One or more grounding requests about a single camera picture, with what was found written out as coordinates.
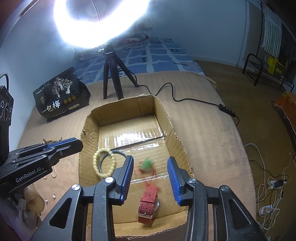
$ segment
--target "silver screw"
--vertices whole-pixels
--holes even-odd
[[[113,181],[114,181],[114,178],[113,177],[107,177],[107,178],[105,178],[105,182],[106,183],[111,183]]]
[[[197,182],[197,180],[196,180],[195,178],[189,178],[189,179],[188,179],[188,182],[189,182],[190,184],[195,184],[195,183]]]
[[[228,192],[228,191],[229,191],[229,186],[222,185],[222,186],[221,186],[221,189],[222,189],[222,191],[224,191],[224,192]]]
[[[73,191],[77,191],[77,190],[79,190],[80,189],[80,185],[79,184],[74,184],[73,186],[72,186],[72,190]]]

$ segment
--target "metal rack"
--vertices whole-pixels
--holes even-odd
[[[291,88],[290,92],[292,92],[293,89],[294,89],[294,83],[290,84],[287,81],[287,79],[285,78],[285,76],[282,76],[281,78],[277,78],[274,75],[270,74],[268,71],[264,70],[262,60],[258,57],[258,52],[259,52],[261,37],[262,37],[262,31],[263,31],[263,18],[264,18],[262,1],[260,1],[260,5],[261,5],[261,31],[260,31],[260,38],[259,38],[257,53],[256,53],[256,55],[253,54],[253,53],[248,54],[248,56],[246,58],[246,61],[245,61],[245,64],[244,64],[244,69],[243,69],[242,73],[243,74],[246,73],[254,81],[254,86],[256,86],[258,83],[261,83],[261,84],[270,86],[272,88],[275,88],[275,89],[278,89],[278,90],[281,90],[281,91],[286,91],[285,87],[283,86],[283,84],[286,84],[287,86],[289,86]],[[257,64],[255,62],[249,60],[249,58],[251,56],[253,56],[255,59],[257,59],[260,62],[260,64]],[[254,72],[246,71],[248,63],[251,63],[256,69],[259,70],[259,72],[254,73]],[[268,79],[266,77],[261,76],[262,72],[268,74],[269,76],[272,76],[273,78],[277,79],[279,82],[276,82],[276,81],[273,81],[271,79]]]

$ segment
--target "orange fabric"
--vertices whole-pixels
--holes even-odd
[[[276,105],[280,106],[296,132],[296,94],[285,92],[275,102]]]

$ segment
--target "baseboard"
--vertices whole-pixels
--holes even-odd
[[[236,65],[235,63],[232,62],[227,62],[227,61],[223,61],[223,60],[219,60],[219,59],[212,59],[212,58],[204,58],[204,57],[197,57],[197,56],[190,56],[193,60],[201,60],[201,61],[209,61],[209,62],[214,62],[214,63],[219,63],[219,64],[227,64],[230,66],[235,66],[238,68],[243,69],[244,66],[243,65]],[[247,70],[254,72],[255,69],[249,68],[247,67]]]

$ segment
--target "white wall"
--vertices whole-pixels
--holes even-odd
[[[153,36],[174,39],[198,59],[236,65],[246,22],[245,0],[152,0]]]
[[[14,98],[10,150],[16,149],[35,105],[33,91],[75,64],[73,49],[59,38],[52,13],[53,1],[38,1],[0,48],[0,73],[8,72],[9,92]]]

